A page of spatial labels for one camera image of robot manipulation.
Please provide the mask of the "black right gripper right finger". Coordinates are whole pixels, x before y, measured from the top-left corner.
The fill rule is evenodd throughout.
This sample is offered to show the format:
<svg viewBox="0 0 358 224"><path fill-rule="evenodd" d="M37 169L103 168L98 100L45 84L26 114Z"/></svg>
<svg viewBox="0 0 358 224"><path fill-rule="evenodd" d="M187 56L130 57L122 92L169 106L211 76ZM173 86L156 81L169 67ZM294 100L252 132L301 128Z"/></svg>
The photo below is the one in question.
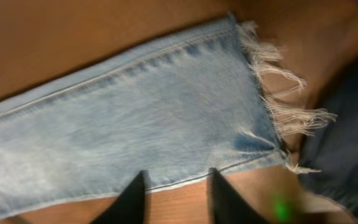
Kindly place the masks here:
<svg viewBox="0 0 358 224"><path fill-rule="evenodd" d="M209 169L209 215L214 224L269 224L216 169Z"/></svg>

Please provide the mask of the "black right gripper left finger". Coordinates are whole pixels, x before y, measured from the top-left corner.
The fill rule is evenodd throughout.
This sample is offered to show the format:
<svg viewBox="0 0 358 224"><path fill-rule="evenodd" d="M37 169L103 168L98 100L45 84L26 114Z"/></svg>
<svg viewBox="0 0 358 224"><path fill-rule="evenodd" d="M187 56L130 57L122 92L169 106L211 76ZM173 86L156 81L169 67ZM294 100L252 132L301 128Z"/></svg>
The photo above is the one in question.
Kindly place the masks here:
<svg viewBox="0 0 358 224"><path fill-rule="evenodd" d="M140 171L115 201L91 224L145 224L149 221L149 198L146 194L147 171Z"/></svg>

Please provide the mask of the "light blue denim jeans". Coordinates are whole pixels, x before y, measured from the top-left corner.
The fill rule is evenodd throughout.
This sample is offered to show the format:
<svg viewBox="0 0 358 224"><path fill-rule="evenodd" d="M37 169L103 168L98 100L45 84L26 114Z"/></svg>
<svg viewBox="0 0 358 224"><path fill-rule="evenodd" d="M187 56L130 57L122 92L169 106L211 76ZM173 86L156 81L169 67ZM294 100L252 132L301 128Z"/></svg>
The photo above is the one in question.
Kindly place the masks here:
<svg viewBox="0 0 358 224"><path fill-rule="evenodd" d="M256 27L225 17L1 101L0 220L117 196L141 170L159 192L287 165L281 138L335 115L276 103L306 81Z"/></svg>

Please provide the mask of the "dark navy folded garment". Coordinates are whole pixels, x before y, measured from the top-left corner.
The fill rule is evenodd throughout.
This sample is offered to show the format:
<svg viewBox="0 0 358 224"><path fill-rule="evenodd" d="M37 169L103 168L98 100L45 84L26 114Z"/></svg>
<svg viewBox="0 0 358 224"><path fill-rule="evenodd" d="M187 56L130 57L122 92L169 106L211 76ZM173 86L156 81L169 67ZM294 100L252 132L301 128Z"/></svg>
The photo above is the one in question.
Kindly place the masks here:
<svg viewBox="0 0 358 224"><path fill-rule="evenodd" d="M298 178L305 189L358 219L358 58L326 87L319 104L337 118L305 139L299 164L317 172Z"/></svg>

